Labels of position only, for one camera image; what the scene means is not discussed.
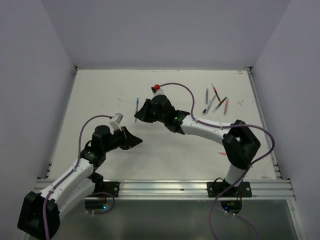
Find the white blue marker pen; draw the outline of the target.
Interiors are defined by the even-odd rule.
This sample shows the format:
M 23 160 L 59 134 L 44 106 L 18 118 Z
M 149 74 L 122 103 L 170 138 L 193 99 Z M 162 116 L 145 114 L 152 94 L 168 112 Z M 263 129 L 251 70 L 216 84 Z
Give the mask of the white blue marker pen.
M 206 108 L 202 111 L 202 115 L 206 115 L 209 112 L 215 98 L 216 98 L 216 95 L 214 95 L 213 98 L 208 102 Z

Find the purple highlighter pen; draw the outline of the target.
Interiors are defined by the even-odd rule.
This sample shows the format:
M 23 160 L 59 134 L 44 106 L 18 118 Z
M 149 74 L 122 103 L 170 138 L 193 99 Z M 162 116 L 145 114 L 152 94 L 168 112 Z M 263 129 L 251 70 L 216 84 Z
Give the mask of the purple highlighter pen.
M 205 90 L 205 104 L 209 103 L 209 88 L 207 87 Z

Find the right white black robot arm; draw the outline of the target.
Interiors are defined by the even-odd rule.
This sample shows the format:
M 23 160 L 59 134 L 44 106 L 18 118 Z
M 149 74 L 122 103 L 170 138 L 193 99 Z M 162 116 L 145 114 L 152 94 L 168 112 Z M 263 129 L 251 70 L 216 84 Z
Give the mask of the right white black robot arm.
M 222 189 L 231 197 L 241 190 L 245 172 L 261 147 L 254 133 L 247 126 L 241 126 L 243 121 L 230 123 L 227 128 L 214 128 L 211 127 L 213 123 L 201 123 L 199 118 L 192 118 L 190 112 L 175 109 L 165 95 L 146 99 L 134 117 L 145 123 L 160 122 L 173 133 L 198 136 L 221 144 L 230 162 Z

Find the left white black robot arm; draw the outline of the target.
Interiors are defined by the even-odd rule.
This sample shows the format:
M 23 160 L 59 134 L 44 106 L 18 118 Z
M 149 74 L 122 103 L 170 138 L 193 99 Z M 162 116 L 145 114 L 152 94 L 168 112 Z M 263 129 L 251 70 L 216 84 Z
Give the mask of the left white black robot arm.
M 125 126 L 114 131 L 106 125 L 97 126 L 80 158 L 65 173 L 41 191 L 31 191 L 24 197 L 18 229 L 38 240 L 50 240 L 79 202 L 103 193 L 104 178 L 96 170 L 106 160 L 106 154 L 118 148 L 130 150 L 142 142 Z

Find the blue gel pen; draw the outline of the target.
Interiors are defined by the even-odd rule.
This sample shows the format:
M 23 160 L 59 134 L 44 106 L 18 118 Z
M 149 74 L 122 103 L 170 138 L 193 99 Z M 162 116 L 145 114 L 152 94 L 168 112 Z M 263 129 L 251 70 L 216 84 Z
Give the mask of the blue gel pen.
M 135 104 L 135 115 L 134 116 L 136 116 L 136 113 L 138 113 L 138 110 L 139 110 L 139 98 L 137 97 L 136 98 L 136 104 Z M 137 118 L 136 117 L 134 117 L 134 123 L 136 124 L 137 123 Z

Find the red capped pen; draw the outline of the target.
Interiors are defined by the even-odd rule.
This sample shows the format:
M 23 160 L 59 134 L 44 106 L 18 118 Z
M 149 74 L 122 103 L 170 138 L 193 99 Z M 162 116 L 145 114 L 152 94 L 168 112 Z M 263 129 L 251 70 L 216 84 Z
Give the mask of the red capped pen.
M 217 91 L 217 89 L 216 89 L 216 87 L 215 87 L 215 85 L 214 85 L 213 83 L 211 84 L 211 87 L 212 87 L 212 89 L 213 89 L 213 91 L 214 91 L 214 94 L 215 94 L 216 98 L 218 99 L 218 102 L 221 103 L 222 100 L 221 100 L 221 98 L 219 97 L 218 91 Z

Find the green pen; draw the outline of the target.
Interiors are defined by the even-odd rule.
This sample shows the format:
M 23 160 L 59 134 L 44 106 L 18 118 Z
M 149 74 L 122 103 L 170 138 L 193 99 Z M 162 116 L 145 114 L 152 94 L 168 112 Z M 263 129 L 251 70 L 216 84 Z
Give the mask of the green pen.
M 221 100 L 221 102 L 212 110 L 212 113 L 215 113 L 215 112 L 219 109 L 219 107 L 220 107 L 227 99 L 228 99 L 227 96 L 224 97 L 224 98 Z

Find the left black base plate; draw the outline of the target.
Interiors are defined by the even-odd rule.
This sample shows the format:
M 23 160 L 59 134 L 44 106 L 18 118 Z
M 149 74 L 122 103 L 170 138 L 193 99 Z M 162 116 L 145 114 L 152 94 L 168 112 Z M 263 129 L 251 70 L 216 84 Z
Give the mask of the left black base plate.
M 75 198 L 85 198 L 95 193 L 107 193 L 112 195 L 114 198 L 119 196 L 120 182 L 119 181 L 92 181 L 86 178 L 79 185 L 76 186 L 75 190 L 71 194 Z

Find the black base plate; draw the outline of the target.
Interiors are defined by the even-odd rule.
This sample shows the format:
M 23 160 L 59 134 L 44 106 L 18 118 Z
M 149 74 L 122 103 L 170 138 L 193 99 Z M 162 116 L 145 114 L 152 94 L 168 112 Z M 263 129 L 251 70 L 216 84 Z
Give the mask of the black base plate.
M 206 183 L 206 190 L 209 198 L 216 198 L 222 192 L 222 198 L 251 198 L 253 196 L 251 185 L 247 181 L 241 182 L 238 186 L 233 186 L 229 190 L 226 189 L 230 185 L 224 181 L 209 181 Z
M 85 198 L 95 193 L 107 193 L 112 195 L 114 198 L 119 196 L 120 182 L 119 181 L 92 181 L 86 178 L 79 185 L 76 186 L 75 190 L 71 194 L 75 198 Z

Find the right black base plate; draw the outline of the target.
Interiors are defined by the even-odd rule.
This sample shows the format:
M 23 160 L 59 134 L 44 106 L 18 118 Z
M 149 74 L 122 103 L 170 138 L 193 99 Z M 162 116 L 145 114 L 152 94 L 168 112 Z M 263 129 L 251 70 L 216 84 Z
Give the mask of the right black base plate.
M 238 186 L 233 186 L 229 190 L 226 189 L 230 185 L 224 181 L 209 181 L 206 183 L 206 190 L 209 198 L 216 198 L 222 192 L 222 198 L 251 198 L 253 196 L 251 185 L 247 181 L 241 182 Z

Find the aluminium right side rail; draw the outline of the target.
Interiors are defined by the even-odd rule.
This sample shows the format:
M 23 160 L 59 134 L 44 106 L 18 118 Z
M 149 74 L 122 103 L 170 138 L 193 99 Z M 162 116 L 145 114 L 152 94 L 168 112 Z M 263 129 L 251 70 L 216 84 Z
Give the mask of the aluminium right side rail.
M 250 82 L 250 85 L 251 85 L 251 88 L 252 88 L 252 91 L 253 91 L 255 103 L 256 103 L 257 108 L 258 108 L 258 113 L 259 113 L 259 117 L 260 117 L 262 126 L 263 126 L 264 129 L 268 130 L 268 127 L 267 127 L 267 124 L 266 124 L 266 121 L 265 121 L 265 116 L 264 116 L 264 113 L 263 113 L 263 110 L 262 110 L 261 102 L 260 102 L 260 99 L 259 99 L 259 96 L 258 96 L 258 92 L 257 92 L 256 86 L 255 86 L 255 83 L 254 83 L 253 67 L 252 66 L 251 67 L 247 67 L 246 68 L 246 72 L 248 74 L 249 82 Z M 282 175 L 281 175 L 281 171 L 280 171 L 279 164 L 277 162 L 274 150 L 272 150 L 272 152 L 270 153 L 270 157 L 271 157 L 271 160 L 272 160 L 272 165 L 273 165 L 273 168 L 274 168 L 276 179 L 277 180 L 282 180 L 283 178 L 282 178 Z

